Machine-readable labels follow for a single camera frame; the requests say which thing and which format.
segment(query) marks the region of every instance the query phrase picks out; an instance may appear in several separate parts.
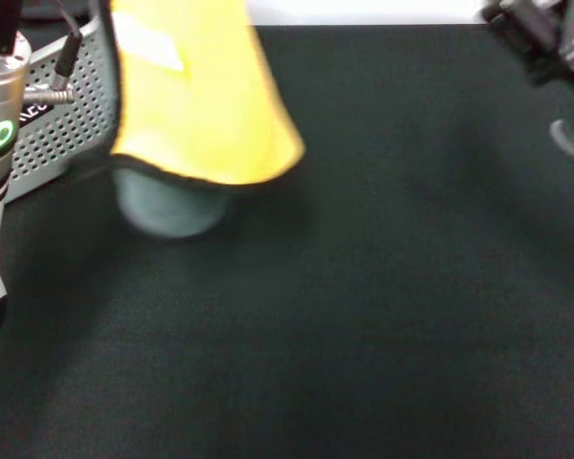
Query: yellow fabric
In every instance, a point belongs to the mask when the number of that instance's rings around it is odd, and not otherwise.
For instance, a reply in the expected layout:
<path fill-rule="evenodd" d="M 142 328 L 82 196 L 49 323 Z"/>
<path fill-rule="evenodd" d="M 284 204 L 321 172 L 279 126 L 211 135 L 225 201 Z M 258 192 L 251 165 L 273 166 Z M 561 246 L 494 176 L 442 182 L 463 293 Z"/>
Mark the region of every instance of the yellow fabric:
<path fill-rule="evenodd" d="M 113 0 L 111 8 L 169 36 L 183 66 L 153 62 L 131 46 L 131 36 L 129 47 L 120 43 L 122 112 L 113 154 L 225 185 L 266 182 L 300 160 L 303 141 L 242 0 Z"/>

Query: green ring light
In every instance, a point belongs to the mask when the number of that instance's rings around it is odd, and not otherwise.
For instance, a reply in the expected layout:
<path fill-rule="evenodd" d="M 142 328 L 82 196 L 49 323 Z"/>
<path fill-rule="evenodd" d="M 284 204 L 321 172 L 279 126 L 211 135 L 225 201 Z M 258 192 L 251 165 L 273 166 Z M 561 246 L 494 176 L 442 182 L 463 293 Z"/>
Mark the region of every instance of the green ring light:
<path fill-rule="evenodd" d="M 0 122 L 0 147 L 4 146 L 12 138 L 12 134 L 15 131 L 15 126 L 12 121 L 1 121 Z"/>

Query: black table surface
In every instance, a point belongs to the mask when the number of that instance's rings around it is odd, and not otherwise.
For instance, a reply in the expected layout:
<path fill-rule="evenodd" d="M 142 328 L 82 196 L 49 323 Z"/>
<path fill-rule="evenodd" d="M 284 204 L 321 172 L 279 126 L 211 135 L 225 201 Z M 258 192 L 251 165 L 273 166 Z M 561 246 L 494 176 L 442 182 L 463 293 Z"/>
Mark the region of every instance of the black table surface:
<path fill-rule="evenodd" d="M 196 241 L 8 206 L 0 459 L 574 458 L 574 164 L 479 27 L 261 29 L 302 164 Z"/>

